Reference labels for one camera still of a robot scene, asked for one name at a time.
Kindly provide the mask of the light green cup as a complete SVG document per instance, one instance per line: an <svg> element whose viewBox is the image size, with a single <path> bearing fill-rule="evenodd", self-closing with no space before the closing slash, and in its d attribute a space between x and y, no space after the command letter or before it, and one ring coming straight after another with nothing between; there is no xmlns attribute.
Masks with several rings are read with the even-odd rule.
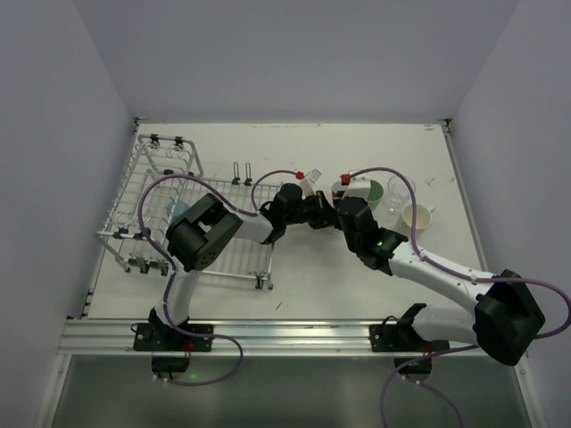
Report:
<svg viewBox="0 0 571 428"><path fill-rule="evenodd" d="M384 188L376 180L369 181L369 192L367 196L368 206L375 210L384 196Z"/></svg>

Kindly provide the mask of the clear glass cup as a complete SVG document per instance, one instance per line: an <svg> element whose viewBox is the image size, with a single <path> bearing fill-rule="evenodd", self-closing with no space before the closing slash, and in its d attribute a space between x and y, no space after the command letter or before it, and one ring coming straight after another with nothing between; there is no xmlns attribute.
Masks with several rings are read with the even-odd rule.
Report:
<svg viewBox="0 0 571 428"><path fill-rule="evenodd" d="M393 175L385 189L384 206L388 214L397 214L410 200L410 190L404 181Z"/></svg>

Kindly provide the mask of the white ceramic mug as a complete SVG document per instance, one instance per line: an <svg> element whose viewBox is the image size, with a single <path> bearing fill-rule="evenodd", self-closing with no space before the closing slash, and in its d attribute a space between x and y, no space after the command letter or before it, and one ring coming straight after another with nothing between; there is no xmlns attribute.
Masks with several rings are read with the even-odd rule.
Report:
<svg viewBox="0 0 571 428"><path fill-rule="evenodd" d="M435 206L417 204L413 206L409 204L401 211L401 222L403 228L410 232L414 229L416 232L421 232L429 228L433 222L433 213Z"/></svg>

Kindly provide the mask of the blue cup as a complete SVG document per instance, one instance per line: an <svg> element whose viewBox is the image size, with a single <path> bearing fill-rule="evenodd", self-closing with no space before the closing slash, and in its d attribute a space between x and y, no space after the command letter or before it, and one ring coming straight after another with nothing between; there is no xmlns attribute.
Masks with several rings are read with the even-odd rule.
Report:
<svg viewBox="0 0 571 428"><path fill-rule="evenodd" d="M171 201L167 204L166 214L170 217L170 221L174 222L180 218L187 210L189 206L184 201L174 202Z"/></svg>

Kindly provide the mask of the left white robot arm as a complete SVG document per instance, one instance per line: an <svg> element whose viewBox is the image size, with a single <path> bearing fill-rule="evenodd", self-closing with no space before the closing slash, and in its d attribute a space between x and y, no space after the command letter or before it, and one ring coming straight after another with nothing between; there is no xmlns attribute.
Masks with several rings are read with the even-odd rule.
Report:
<svg viewBox="0 0 571 428"><path fill-rule="evenodd" d="M187 208L169 226L167 253L174 262L166 289L150 313L149 324L162 344L180 343L190 300L201 273L233 239L272 245L292 225L314 230L339 227L334 207L321 191L308 196L296 184L282 185L251 217L231 210L211 193Z"/></svg>

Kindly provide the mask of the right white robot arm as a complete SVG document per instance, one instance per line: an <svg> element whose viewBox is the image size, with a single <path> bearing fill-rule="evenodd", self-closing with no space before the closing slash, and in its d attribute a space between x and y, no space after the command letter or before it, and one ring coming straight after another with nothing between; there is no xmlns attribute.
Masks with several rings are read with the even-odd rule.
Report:
<svg viewBox="0 0 571 428"><path fill-rule="evenodd" d="M495 275L436 257L380 227L358 197L339 201L337 215L349 250L366 267L420 284L457 305L435 309L415 303L395 324L381 328L384 340L407 349L436 341L477 345L514 366L543 327L545 316L518 274Z"/></svg>

